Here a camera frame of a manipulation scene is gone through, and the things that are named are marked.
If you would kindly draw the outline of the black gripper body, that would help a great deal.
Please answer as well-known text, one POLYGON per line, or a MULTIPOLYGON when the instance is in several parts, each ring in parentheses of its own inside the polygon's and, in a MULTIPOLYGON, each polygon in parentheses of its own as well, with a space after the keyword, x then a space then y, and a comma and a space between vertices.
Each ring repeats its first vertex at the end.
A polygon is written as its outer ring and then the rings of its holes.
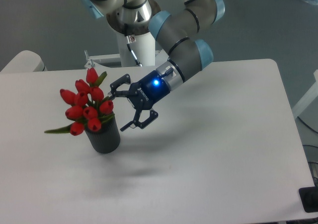
POLYGON ((134 82, 129 87, 127 99, 133 107, 141 110, 150 110, 155 103, 170 93, 166 82, 160 74, 154 70, 138 82, 134 82))

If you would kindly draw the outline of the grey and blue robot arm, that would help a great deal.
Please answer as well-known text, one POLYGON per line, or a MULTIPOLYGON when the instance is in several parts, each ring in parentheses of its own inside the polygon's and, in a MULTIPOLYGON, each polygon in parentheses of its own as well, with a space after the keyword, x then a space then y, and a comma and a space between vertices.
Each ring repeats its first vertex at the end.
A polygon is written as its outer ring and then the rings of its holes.
POLYGON ((153 105, 214 59, 205 41, 192 41, 190 36, 224 15, 223 0, 183 0, 185 9, 177 15, 160 10, 153 0, 81 1, 94 18, 106 17, 128 42, 138 35, 151 34, 168 56, 165 63, 137 82, 124 75, 111 84, 111 99, 125 97, 136 111, 128 127, 145 128, 158 117, 153 105))

